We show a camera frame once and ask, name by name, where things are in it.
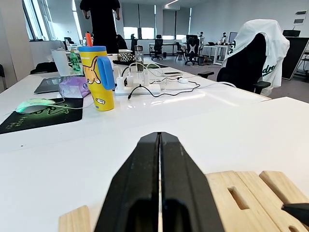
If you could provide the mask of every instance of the mouse pad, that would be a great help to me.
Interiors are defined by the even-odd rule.
[[[62,98],[51,99],[56,102],[63,101]],[[65,98],[63,103],[58,105],[72,108],[83,107],[83,99]],[[14,131],[23,131],[39,127],[47,127],[67,122],[75,122],[83,117],[83,109],[65,109],[49,106],[44,110],[40,110],[31,114],[22,115],[13,112],[1,125],[0,134],[10,133]]]

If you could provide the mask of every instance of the power strip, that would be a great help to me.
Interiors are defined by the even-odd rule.
[[[149,86],[146,86],[147,89],[150,90],[152,94],[160,94],[161,93],[161,88],[159,84],[151,84]],[[118,87],[115,88],[115,94],[116,95],[129,95],[134,87],[124,87],[124,89],[119,90]],[[148,90],[145,88],[137,88],[134,90],[132,95],[142,95],[142,94],[150,94]]]

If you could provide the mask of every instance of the computer mouse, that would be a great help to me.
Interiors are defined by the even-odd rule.
[[[188,79],[187,78],[180,78],[179,79],[179,83],[182,83],[182,84],[188,84]]]
[[[31,114],[39,110],[44,110],[50,105],[55,105],[56,102],[49,99],[28,99],[15,109],[19,114]]]

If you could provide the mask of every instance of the black plastic piece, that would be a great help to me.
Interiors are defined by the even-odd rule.
[[[284,204],[282,210],[309,226],[309,203]]]
[[[157,232],[159,137],[144,136],[113,177],[94,232]]]
[[[207,178],[178,138],[162,133],[164,232],[224,232]]]

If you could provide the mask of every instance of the wooden slat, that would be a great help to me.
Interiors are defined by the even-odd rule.
[[[281,210],[282,201],[255,172],[237,172],[237,175],[275,222],[280,231],[286,232],[291,231],[291,229],[295,231],[296,229],[298,232],[307,232],[307,229],[296,218]]]
[[[280,231],[235,172],[206,177],[225,232]]]
[[[284,204],[309,203],[309,199],[284,173],[263,171],[259,176]]]
[[[84,205],[60,216],[58,232],[90,232],[88,207]]]

